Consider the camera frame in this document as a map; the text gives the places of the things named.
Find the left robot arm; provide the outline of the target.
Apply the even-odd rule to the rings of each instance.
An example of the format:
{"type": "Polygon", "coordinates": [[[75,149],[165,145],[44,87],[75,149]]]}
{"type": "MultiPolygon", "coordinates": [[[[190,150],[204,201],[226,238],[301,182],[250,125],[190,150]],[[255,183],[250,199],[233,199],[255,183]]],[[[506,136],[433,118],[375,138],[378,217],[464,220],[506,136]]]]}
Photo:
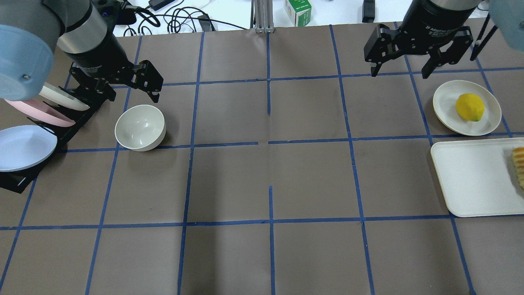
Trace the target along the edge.
{"type": "Polygon", "coordinates": [[[163,77],[148,60],[131,62],[113,34],[121,14],[147,13],[125,0],[2,0],[1,98],[38,95],[59,48],[72,60],[74,79],[88,91],[104,93],[123,84],[158,102],[163,77]]]}

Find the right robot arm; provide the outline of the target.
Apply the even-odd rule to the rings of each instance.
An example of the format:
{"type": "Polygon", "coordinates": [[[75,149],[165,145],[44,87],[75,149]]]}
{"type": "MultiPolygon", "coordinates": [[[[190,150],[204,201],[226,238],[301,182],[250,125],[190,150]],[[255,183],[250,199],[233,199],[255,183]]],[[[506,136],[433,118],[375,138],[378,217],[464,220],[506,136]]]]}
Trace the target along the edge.
{"type": "Polygon", "coordinates": [[[429,55],[421,70],[426,79],[437,67],[459,62],[470,45],[474,46],[470,59],[477,58],[497,30],[501,30],[512,49],[522,52],[522,0],[491,0],[487,20],[492,20],[494,26],[477,45],[465,22],[479,3],[479,0],[412,1],[398,29],[379,24],[365,44],[364,59],[373,64],[372,76],[376,77],[380,67],[389,60],[404,55],[429,55]]]}

